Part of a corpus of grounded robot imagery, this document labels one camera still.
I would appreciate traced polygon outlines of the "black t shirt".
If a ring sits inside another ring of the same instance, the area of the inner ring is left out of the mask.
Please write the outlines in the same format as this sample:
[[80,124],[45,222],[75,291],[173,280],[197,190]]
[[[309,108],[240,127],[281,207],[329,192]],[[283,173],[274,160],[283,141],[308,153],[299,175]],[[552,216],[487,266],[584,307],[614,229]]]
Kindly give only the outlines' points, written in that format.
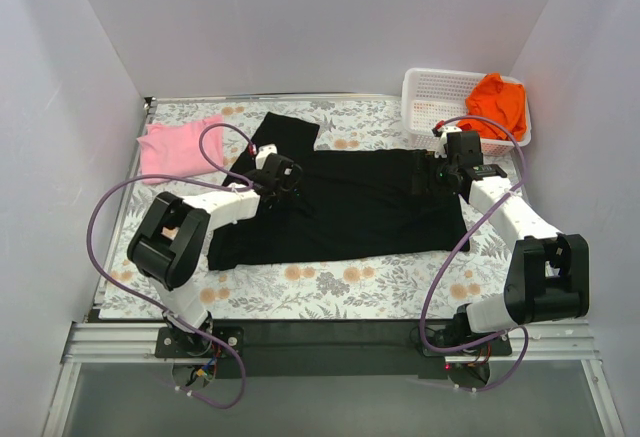
[[411,151],[317,150],[319,130],[266,114],[253,142],[275,145],[302,168],[302,179],[293,192],[262,202],[255,217],[215,230],[210,270],[450,251],[466,233],[458,197],[412,194]]

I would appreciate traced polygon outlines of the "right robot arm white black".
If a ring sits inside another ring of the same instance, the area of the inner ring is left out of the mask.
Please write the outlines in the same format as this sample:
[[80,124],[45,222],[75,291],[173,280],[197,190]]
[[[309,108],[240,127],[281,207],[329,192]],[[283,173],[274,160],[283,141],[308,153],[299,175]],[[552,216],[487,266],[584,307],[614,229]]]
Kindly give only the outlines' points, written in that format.
[[439,124],[435,151],[416,155],[414,186],[429,196],[459,196],[481,213],[511,252],[503,290],[465,304],[444,328],[418,325],[431,352],[475,354],[519,326],[574,319],[590,308],[589,246],[541,218],[496,164],[487,164],[477,132]]

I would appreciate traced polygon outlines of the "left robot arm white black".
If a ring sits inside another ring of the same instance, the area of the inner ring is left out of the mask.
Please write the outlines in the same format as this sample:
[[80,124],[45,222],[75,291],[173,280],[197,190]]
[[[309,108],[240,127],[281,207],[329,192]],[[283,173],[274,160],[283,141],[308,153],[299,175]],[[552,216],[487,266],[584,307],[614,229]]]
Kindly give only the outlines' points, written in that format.
[[267,145],[254,158],[254,167],[226,186],[195,196],[162,192],[154,198],[127,257],[152,282],[171,338],[188,355],[203,356],[213,343],[213,319],[192,281],[206,237],[254,218],[261,207],[292,193],[302,176],[298,164]]

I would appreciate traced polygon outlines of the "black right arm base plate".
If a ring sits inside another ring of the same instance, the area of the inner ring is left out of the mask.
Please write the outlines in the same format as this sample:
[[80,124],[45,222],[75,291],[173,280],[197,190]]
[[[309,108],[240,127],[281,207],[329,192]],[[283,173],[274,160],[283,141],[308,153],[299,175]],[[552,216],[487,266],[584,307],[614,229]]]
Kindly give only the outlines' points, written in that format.
[[[449,335],[445,332],[444,325],[426,326],[425,335],[427,341],[433,347],[445,348],[459,346],[459,343],[453,342],[450,339]],[[482,345],[470,347],[457,352],[433,352],[423,344],[419,336],[418,326],[415,326],[409,333],[409,340],[417,352],[424,357],[464,356],[482,359],[485,357],[504,357],[512,355],[512,347],[508,338],[497,338],[492,341],[485,342]]]

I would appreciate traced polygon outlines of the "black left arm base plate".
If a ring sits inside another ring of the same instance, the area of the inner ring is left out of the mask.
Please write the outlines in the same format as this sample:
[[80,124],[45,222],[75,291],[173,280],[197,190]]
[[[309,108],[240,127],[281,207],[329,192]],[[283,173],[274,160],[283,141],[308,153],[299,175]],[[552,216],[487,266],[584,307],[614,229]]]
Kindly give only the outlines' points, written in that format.
[[[244,329],[238,326],[221,325],[213,329],[213,336],[242,354]],[[212,357],[218,345],[199,334],[189,333],[171,326],[158,331],[154,356],[156,358],[204,358]]]

